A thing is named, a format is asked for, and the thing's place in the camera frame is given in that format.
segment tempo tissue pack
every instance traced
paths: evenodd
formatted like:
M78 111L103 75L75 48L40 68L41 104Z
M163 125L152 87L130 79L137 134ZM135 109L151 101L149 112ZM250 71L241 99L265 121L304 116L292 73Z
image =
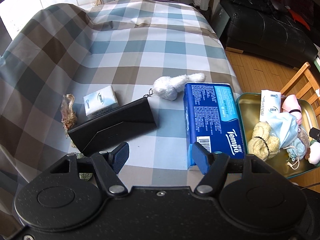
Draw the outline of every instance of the tempo tissue pack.
M83 97L85 115L90 119L119 107L112 86Z
M229 84L187 83L184 93L188 167L195 165L192 144L200 143L211 153L224 152L244 158L244 143L236 105Z

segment checkered blanket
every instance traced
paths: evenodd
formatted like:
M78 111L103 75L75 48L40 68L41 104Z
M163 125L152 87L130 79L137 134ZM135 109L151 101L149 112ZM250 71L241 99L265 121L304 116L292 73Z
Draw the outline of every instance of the checkered blanket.
M89 93L112 85L124 105L160 76L199 72L241 93L222 45L191 6L118 0L88 11L71 4L39 11L0 58L0 234L19 227L12 201L20 188L75 151L61 123L62 95L75 96L84 122ZM127 187L199 182L199 170L187 170L182 97L148 99L158 129L128 141L119 174Z

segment barcode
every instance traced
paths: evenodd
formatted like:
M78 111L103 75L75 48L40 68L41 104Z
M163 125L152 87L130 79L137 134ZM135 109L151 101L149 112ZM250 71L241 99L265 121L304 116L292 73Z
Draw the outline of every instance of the barcode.
M264 97L261 98L260 115L261 115L261 116L264 116Z
M210 136L197 136L197 142L200 143L209 153L211 152Z

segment plush keychain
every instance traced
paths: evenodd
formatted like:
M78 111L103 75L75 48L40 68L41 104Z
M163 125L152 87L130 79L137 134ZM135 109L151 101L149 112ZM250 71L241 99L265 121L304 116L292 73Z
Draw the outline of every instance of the plush keychain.
M311 163L311 164L318 164L320 162L320 143L316 140L312 140L310 145L310 152L308 152L305 156L305 158Z
M178 77L160 77L154 84L153 89L150 89L149 94L145 96L151 96L152 93L157 96L175 100L179 92L184 90L185 84L188 82L204 82L206 76L203 73L196 73L192 75L182 75Z

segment blue face mask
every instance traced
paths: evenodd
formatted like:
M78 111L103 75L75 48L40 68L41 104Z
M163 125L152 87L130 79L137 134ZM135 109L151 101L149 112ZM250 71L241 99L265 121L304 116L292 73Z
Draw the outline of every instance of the blue face mask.
M299 138L296 138L294 142L285 148L287 150L287 153L289 155L289 158L294 162L294 164L291 164L290 162L287 162L287 165L289 165L293 170L296 170L299 167L300 160L304 157L306 154L306 147L302 143L302 141Z
M286 112L274 114L268 118L267 123L271 126L270 135L279 138L279 149L291 145L298 137L298 124L292 114Z

